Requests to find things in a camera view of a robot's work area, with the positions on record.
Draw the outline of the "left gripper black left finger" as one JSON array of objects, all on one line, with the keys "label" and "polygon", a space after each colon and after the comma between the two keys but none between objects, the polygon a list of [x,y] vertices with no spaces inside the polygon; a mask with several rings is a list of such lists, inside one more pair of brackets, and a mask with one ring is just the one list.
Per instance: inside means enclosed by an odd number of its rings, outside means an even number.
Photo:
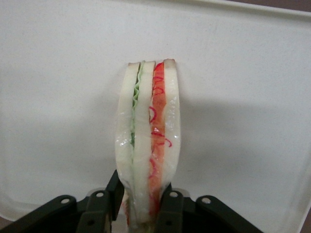
[{"label": "left gripper black left finger", "polygon": [[103,190],[77,201],[61,195],[1,229],[2,233],[110,233],[124,187],[114,171]]}]

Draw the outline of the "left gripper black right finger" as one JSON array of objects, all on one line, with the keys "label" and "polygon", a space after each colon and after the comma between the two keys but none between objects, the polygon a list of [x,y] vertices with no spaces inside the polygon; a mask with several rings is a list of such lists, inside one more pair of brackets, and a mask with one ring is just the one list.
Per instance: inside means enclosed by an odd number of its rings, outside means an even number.
[{"label": "left gripper black right finger", "polygon": [[200,196],[193,201],[168,185],[161,198],[155,232],[260,233],[262,231],[214,196]]}]

